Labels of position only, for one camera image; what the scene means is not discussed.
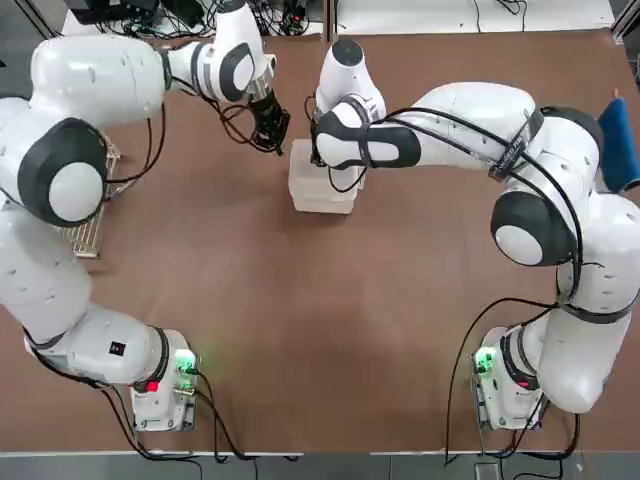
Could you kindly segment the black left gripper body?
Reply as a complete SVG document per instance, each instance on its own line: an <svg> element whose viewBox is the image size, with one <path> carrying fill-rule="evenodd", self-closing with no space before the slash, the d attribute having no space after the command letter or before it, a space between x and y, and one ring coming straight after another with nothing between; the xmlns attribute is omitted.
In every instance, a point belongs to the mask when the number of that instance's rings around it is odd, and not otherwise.
<svg viewBox="0 0 640 480"><path fill-rule="evenodd" d="M254 113L258 134L285 134L288 129L288 111L279 103L274 92L263 98L251 98L249 107Z"/></svg>

